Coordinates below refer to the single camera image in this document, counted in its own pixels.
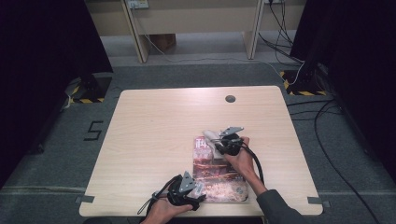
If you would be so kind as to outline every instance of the yellow and black tape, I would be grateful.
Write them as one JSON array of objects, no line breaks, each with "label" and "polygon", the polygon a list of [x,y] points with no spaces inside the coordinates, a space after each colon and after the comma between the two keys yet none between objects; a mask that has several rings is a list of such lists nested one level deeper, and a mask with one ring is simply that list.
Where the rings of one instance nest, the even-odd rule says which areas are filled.
[{"label": "yellow and black tape", "polygon": [[80,91],[80,88],[79,88],[80,86],[79,85],[77,85],[75,88],[74,88],[74,90],[73,90],[73,93],[72,93],[72,103],[78,103],[78,104],[91,104],[91,103],[102,103],[104,100],[105,100],[105,98],[104,97],[98,97],[98,98],[94,98],[94,99],[91,99],[91,98],[84,98],[84,97],[82,97],[82,98],[75,98],[75,95],[78,93],[78,91]]},{"label": "yellow and black tape", "polygon": [[312,96],[312,95],[326,95],[326,91],[318,91],[318,90],[295,90],[293,85],[290,85],[289,82],[285,79],[285,72],[280,72],[280,76],[283,78],[284,82],[283,85],[285,86],[285,90],[289,95],[305,95],[305,96]]}]

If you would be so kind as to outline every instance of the picture book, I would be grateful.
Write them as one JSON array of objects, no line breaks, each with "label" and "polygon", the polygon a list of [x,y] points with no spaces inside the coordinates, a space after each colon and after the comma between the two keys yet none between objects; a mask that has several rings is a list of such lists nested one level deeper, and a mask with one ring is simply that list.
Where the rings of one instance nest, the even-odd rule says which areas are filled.
[{"label": "picture book", "polygon": [[194,138],[192,178],[197,187],[192,197],[206,194],[206,203],[244,203],[248,183],[225,159],[214,159],[203,136]]}]

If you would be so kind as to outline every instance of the cable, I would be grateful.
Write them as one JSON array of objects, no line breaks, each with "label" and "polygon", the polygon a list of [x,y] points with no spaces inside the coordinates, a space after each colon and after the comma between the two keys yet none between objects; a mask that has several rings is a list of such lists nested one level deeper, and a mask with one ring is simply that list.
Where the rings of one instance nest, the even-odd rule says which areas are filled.
[{"label": "cable", "polygon": [[72,102],[72,97],[71,97],[69,94],[66,94],[66,95],[67,95],[67,97],[68,97],[67,105],[64,106],[64,108],[63,108],[62,110],[68,109],[68,108],[70,107],[70,105],[71,105],[71,102]]},{"label": "cable", "polygon": [[274,17],[276,19],[277,24],[279,25],[279,28],[280,28],[279,34],[282,35],[282,32],[283,32],[286,35],[286,37],[283,36],[283,35],[282,35],[282,37],[285,40],[287,40],[290,43],[290,45],[292,45],[293,42],[291,41],[291,39],[290,39],[290,37],[288,35],[288,31],[286,30],[286,23],[285,23],[286,7],[285,7],[285,2],[283,0],[281,0],[281,3],[282,3],[281,5],[282,5],[282,18],[283,18],[282,24],[279,22],[279,19],[277,18],[277,15],[275,14],[275,12],[274,12],[274,10],[272,8],[272,4],[270,4],[270,9],[271,9],[271,12],[273,13],[273,15],[274,15]]},{"label": "cable", "polygon": [[305,62],[300,66],[300,68],[299,68],[298,71],[297,71],[296,78],[294,79],[293,82],[289,83],[289,85],[294,85],[294,84],[297,82],[298,76],[300,75],[300,71],[301,71],[301,69],[303,68],[304,64],[305,64]]},{"label": "cable", "polygon": [[[329,103],[331,103],[333,100],[331,100],[330,102],[326,103],[319,111],[323,110]],[[366,207],[366,209],[369,211],[369,213],[371,214],[371,216],[373,217],[375,223],[379,224],[379,220],[376,218],[373,210],[370,208],[370,206],[367,204],[366,201],[363,200],[363,198],[361,197],[361,195],[355,190],[355,188],[347,181],[347,179],[341,174],[341,172],[335,167],[335,165],[332,163],[332,160],[330,159],[329,155],[327,154],[326,150],[324,149],[323,144],[320,141],[320,138],[318,136],[318,117],[319,117],[320,113],[317,113],[317,115],[315,116],[315,121],[314,121],[314,127],[315,127],[315,136],[318,139],[318,143],[320,145],[320,148],[323,152],[323,154],[325,155],[327,161],[329,162],[329,164],[332,166],[332,168],[334,169],[334,171],[344,180],[344,182],[352,189],[352,191],[355,193],[355,195],[361,200],[361,202],[363,203],[363,205]]]},{"label": "cable", "polygon": [[327,86],[329,87],[329,91],[326,91],[327,93],[329,93],[330,95],[335,95],[335,93],[332,91],[332,84],[329,83],[329,80],[327,77],[325,76],[321,76],[318,74],[318,70],[315,70],[315,75],[314,75],[314,79],[316,84],[318,85],[318,87],[322,90],[322,91],[326,91],[326,87],[325,87],[325,83],[327,84]]},{"label": "cable", "polygon": [[[319,113],[319,112],[320,111],[317,111],[317,110],[306,110],[306,111],[302,111],[302,112],[291,113],[290,115],[293,116],[293,115],[299,115],[299,114],[304,114],[304,113]],[[334,114],[334,115],[344,115],[343,113],[336,113],[336,112],[331,112],[331,111],[327,111],[327,110],[323,111],[322,113]]]},{"label": "cable", "polygon": [[143,204],[143,206],[139,209],[139,211],[137,211],[137,214],[140,215],[140,213],[143,212],[143,210],[147,205],[148,205],[148,210],[146,214],[149,214],[149,210],[151,209],[151,206],[159,200],[158,196],[160,196],[163,193],[163,191],[166,190],[169,187],[169,185],[171,185],[177,179],[178,179],[178,175],[174,176],[171,180],[169,180],[163,186],[163,188],[160,191],[158,191],[158,193],[153,193],[152,197],[148,199],[148,201],[146,201],[145,204]]},{"label": "cable", "polygon": [[3,187],[1,193],[85,193],[85,188],[70,188],[60,186],[9,186]]},{"label": "cable", "polygon": [[300,102],[300,103],[294,103],[294,104],[289,104],[287,106],[291,106],[291,105],[306,105],[306,104],[314,104],[314,103],[327,103],[327,102],[331,102],[331,100],[320,100],[320,101],[306,101],[306,102]]},{"label": "cable", "polygon": [[[293,61],[295,61],[295,62],[297,62],[297,63],[299,63],[299,64],[303,63],[302,61],[300,61],[300,60],[298,60],[298,59],[296,59],[296,58],[294,58],[294,57],[289,56],[288,53],[286,53],[286,52],[283,51],[282,49],[279,49],[279,48],[278,48],[278,47],[283,47],[283,48],[290,48],[290,47],[288,47],[288,46],[283,46],[283,45],[278,45],[278,44],[274,44],[274,43],[272,43],[272,42],[270,42],[270,41],[264,39],[264,37],[262,37],[262,34],[260,34],[260,33],[259,33],[259,37],[262,39],[262,41],[264,41],[264,43],[265,43],[268,47],[270,47],[271,49],[274,49],[276,52],[281,53],[282,55],[288,57],[289,59],[291,59],[291,60],[293,60]],[[291,66],[300,66],[300,65],[288,64],[288,63],[282,63],[282,64],[291,65]]]},{"label": "cable", "polygon": [[273,65],[271,65],[270,63],[267,63],[267,62],[260,61],[260,60],[243,60],[243,59],[236,59],[236,58],[202,58],[202,59],[181,59],[181,60],[172,60],[172,59],[168,58],[167,55],[166,55],[162,50],[160,50],[160,49],[150,40],[150,38],[149,38],[148,35],[144,35],[144,37],[147,39],[147,41],[150,43],[150,45],[153,46],[156,50],[158,50],[158,51],[164,56],[164,58],[165,58],[168,62],[170,62],[170,63],[200,62],[200,61],[206,61],[206,60],[214,60],[214,61],[215,61],[215,60],[218,60],[218,61],[234,60],[234,61],[244,62],[244,63],[264,63],[264,64],[270,66],[270,67],[276,72],[276,75],[282,79],[283,82],[286,81],[286,80],[279,74],[279,72],[276,70],[276,68],[274,68]]},{"label": "cable", "polygon": [[253,158],[254,162],[256,162],[257,170],[259,171],[260,180],[264,183],[264,175],[262,174],[262,165],[260,164],[259,158],[257,158],[256,154],[248,147],[246,143],[243,143],[245,146],[241,146],[244,150],[246,150],[250,156]]}]

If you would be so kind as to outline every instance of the gray sleeve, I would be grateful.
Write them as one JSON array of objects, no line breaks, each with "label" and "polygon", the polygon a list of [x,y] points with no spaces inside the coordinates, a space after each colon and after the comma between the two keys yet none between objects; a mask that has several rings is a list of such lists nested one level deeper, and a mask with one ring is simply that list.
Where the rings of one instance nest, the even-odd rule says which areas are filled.
[{"label": "gray sleeve", "polygon": [[257,203],[270,224],[307,223],[299,212],[286,204],[275,189],[267,190],[259,195]]}]

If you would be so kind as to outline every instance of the human hand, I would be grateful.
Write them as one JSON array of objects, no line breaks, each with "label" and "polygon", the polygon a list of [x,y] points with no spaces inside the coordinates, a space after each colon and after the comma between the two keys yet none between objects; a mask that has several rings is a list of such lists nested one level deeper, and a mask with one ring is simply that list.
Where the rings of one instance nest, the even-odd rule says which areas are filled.
[{"label": "human hand", "polygon": [[[248,137],[241,137],[241,139],[244,141],[244,146],[247,147],[250,139]],[[239,150],[238,155],[231,156],[224,154],[224,158],[233,166],[235,171],[241,174],[244,178],[255,174],[253,168],[253,159],[251,155],[243,148]]]},{"label": "human hand", "polygon": [[[248,137],[241,138],[244,140],[244,146],[247,147],[250,139]],[[254,172],[252,156],[245,149],[241,148],[236,156],[225,154],[224,158],[233,166],[236,172],[246,179],[257,196],[267,191],[265,185]]]},{"label": "human hand", "polygon": [[167,223],[172,217],[185,213],[192,209],[191,204],[174,206],[169,203],[167,198],[160,198],[156,203],[151,206],[146,219],[142,222],[145,224],[164,224]]}]

